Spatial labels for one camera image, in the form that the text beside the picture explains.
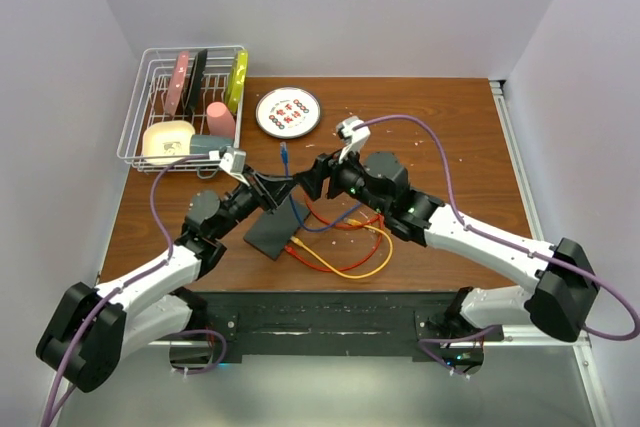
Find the black network switch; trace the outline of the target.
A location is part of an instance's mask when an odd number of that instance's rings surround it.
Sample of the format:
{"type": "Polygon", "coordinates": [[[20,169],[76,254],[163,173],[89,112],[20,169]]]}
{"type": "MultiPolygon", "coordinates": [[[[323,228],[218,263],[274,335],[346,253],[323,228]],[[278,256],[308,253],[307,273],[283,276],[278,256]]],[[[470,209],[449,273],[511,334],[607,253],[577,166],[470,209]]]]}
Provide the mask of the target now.
{"type": "Polygon", "coordinates": [[[300,220],[306,220],[309,215],[310,210],[305,205],[286,200],[274,211],[263,212],[249,228],[243,240],[275,261],[284,252],[290,238],[301,228],[300,220]]]}

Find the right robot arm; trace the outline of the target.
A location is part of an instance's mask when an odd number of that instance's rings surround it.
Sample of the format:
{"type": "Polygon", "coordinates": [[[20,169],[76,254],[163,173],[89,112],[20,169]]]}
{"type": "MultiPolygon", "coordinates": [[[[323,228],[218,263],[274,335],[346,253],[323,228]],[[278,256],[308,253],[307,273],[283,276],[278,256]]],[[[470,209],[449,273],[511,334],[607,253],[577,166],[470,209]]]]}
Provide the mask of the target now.
{"type": "Polygon", "coordinates": [[[321,154],[295,174],[313,200],[347,194],[380,213],[399,239],[451,252],[512,281],[497,289],[461,289],[443,316],[443,329],[459,340],[497,325],[533,325],[560,341],[574,342],[598,287],[582,247],[520,237],[456,214],[451,205],[413,188],[394,154],[376,152],[361,162],[351,153],[321,154]]]}

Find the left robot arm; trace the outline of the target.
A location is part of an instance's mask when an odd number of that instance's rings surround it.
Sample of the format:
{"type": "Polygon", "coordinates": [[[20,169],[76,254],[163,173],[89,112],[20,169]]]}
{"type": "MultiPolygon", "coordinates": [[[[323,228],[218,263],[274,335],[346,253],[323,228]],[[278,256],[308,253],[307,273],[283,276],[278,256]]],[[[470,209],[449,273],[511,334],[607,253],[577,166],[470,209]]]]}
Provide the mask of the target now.
{"type": "Polygon", "coordinates": [[[200,337],[207,315],[185,285],[215,268],[226,251],[225,235],[256,209],[278,208],[295,185],[291,176],[245,168],[231,193],[195,194],[180,235],[158,257],[113,281],[95,287],[78,282],[64,292],[36,346],[37,358],[91,392],[145,344],[174,333],[200,337]]]}

